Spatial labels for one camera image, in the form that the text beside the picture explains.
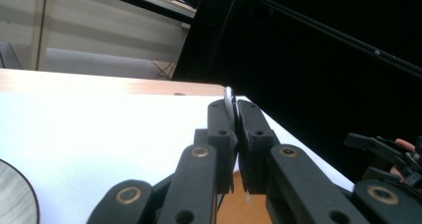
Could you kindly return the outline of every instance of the white tabletop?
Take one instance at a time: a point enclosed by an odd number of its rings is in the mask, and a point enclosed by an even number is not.
[[[0,158],[32,183],[41,223],[85,223],[106,192],[174,172],[219,97],[0,93]],[[353,184],[266,115],[281,143],[302,148],[337,185]]]

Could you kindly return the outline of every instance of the wooden table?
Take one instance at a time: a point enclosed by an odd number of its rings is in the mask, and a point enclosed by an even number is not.
[[[0,92],[18,93],[107,93],[139,95],[223,96],[224,87],[128,78],[97,77],[0,69]],[[239,173],[235,192],[225,196],[217,223],[271,223],[264,196],[247,202]]]

